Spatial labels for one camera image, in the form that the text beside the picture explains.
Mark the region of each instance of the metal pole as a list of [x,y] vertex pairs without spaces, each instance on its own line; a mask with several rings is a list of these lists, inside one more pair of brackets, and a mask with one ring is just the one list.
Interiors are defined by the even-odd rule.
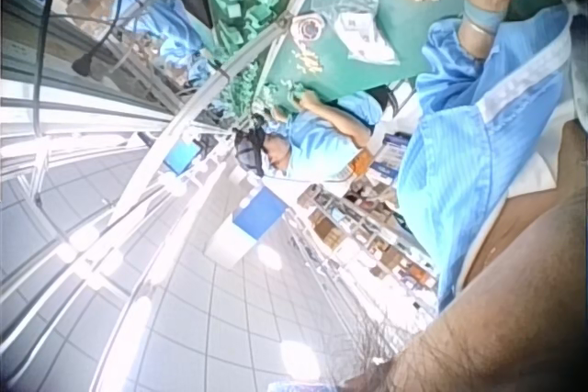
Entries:
[[243,46],[190,97],[143,158],[127,184],[111,222],[116,221],[134,204],[190,122],[212,102],[235,75],[252,62],[276,37],[287,31],[288,23],[289,17],[282,16],[262,31],[257,39]]

